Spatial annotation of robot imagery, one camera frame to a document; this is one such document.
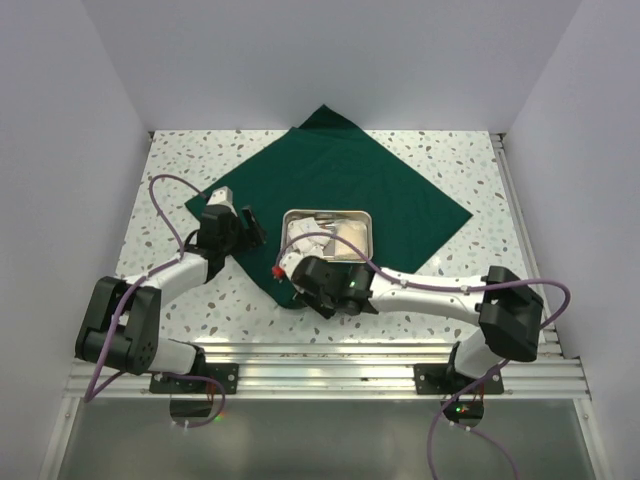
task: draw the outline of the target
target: metal tray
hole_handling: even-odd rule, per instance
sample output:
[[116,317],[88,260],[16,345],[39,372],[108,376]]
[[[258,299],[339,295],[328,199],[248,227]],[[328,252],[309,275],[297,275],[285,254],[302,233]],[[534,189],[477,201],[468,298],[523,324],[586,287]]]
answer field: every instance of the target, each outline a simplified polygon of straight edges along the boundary
[[[336,220],[357,220],[362,222],[367,229],[367,248],[364,253],[371,258],[373,256],[373,228],[371,215],[363,210],[289,210],[284,214],[282,218],[282,238],[280,241],[280,247],[284,247],[287,243],[287,230],[289,224],[294,220],[300,220],[305,217],[313,217],[320,225],[327,225],[335,222]],[[364,263],[364,260],[360,259],[336,259],[333,255],[335,248],[335,241],[332,240],[325,247],[324,259],[329,262],[337,263]]]

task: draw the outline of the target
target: black mounting bracket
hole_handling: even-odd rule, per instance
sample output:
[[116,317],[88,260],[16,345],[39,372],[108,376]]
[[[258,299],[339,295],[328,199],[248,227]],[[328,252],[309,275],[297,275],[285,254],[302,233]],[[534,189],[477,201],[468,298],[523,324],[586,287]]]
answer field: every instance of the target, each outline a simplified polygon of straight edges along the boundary
[[[217,380],[227,395],[234,395],[238,389],[239,369],[237,363],[207,363],[198,375]],[[160,395],[204,395],[207,393],[206,388],[206,382],[186,381],[167,376],[156,380],[154,375],[151,377],[149,392]]]
[[[413,366],[413,380],[418,395],[453,395],[474,381],[458,375],[455,382],[445,380],[447,365],[443,363],[419,363]],[[498,372],[484,384],[485,395],[504,393],[502,375]]]

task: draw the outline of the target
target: gray floor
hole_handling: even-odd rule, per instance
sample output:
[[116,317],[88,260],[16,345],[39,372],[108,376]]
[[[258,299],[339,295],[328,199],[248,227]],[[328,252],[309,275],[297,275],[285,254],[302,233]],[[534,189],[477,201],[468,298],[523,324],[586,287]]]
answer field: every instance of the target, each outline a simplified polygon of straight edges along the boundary
[[[61,479],[429,479],[431,401],[232,401],[186,434],[168,401],[100,399],[82,407]],[[571,401],[494,401],[479,427],[505,445],[527,479],[593,479]],[[510,479],[485,440],[442,423],[442,480]]]

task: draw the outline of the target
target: red object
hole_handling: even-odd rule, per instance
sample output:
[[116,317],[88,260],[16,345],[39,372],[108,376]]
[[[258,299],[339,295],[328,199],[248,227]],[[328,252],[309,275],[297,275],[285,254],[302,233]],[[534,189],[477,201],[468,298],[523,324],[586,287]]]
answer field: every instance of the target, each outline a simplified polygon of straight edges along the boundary
[[273,276],[278,280],[282,280],[286,276],[284,270],[277,265],[271,268],[271,272],[273,273]]

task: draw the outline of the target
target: white panel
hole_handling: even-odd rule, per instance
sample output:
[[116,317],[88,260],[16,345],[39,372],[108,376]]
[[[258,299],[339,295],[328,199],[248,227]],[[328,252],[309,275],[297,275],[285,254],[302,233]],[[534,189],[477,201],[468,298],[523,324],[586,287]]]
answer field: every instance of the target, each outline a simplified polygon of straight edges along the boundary
[[149,129],[503,132],[579,0],[84,0]]
[[147,147],[75,0],[0,2],[0,478],[37,478]]
[[621,479],[640,472],[638,18],[636,0],[585,0],[506,142],[540,270],[574,291],[558,330]]

